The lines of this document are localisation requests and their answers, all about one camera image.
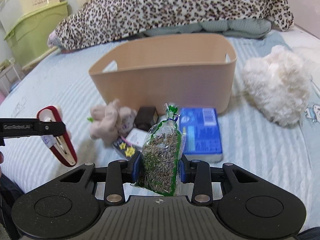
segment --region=white fluffy plush toy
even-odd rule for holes
[[[276,45],[269,55],[247,60],[242,74],[246,91],[268,120],[286,126],[300,119],[310,96],[303,59]]]

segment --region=barcode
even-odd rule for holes
[[[216,115],[214,114],[213,108],[203,108],[203,122],[205,126],[217,125]]]

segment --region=pillow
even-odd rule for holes
[[[152,28],[143,32],[147,36],[176,33],[193,33],[202,29],[209,33],[221,33],[225,36],[258,39],[271,30],[271,22],[266,19],[219,20],[193,23],[184,26]]]
[[[91,0],[62,20],[55,33],[65,49],[116,41],[151,28],[204,21],[266,18],[287,30],[287,0]]]

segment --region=bed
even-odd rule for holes
[[[303,40],[294,46],[288,42],[293,50],[303,42],[311,44],[313,40],[311,35],[305,32],[302,35],[297,28],[282,35],[272,31],[263,40],[228,38],[236,49],[238,60],[229,106],[219,116],[224,159],[210,165],[221,167],[224,162],[235,163],[295,194],[306,206],[308,215],[303,229],[308,229],[320,225],[320,215],[316,211],[320,208],[320,172],[316,169],[320,157],[316,154],[317,145],[308,147],[301,125],[282,128],[267,121],[243,93],[240,77],[241,69],[250,57],[265,56],[277,44],[288,46],[285,40],[295,41],[296,36],[303,36]],[[88,70],[119,44],[112,42],[69,54],[53,52],[6,98],[0,106],[0,117],[34,118],[43,107],[58,105],[63,112],[63,121],[71,132],[78,165],[93,162],[96,167],[102,167],[122,158],[113,148],[105,147],[101,140],[90,139],[90,123],[87,121],[90,107],[103,103]],[[314,40],[312,47],[318,45]],[[314,81],[320,84],[320,75]],[[24,192],[71,169],[63,166],[39,137],[7,139],[1,151],[5,157],[1,166],[3,173]],[[216,184],[213,185],[213,195],[219,199],[222,194]],[[97,198],[102,198],[103,187],[103,184],[98,186]],[[126,198],[129,195],[155,195],[129,184],[124,185],[124,190]],[[192,185],[183,185],[182,194],[190,196],[191,192]]]

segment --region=star sticker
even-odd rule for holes
[[[126,146],[127,146],[126,143],[121,143],[121,144],[119,144],[120,150],[125,149]]]
[[[125,153],[125,156],[131,157],[132,155],[134,155],[135,151],[136,149],[131,146],[131,147],[128,147],[124,153]]]

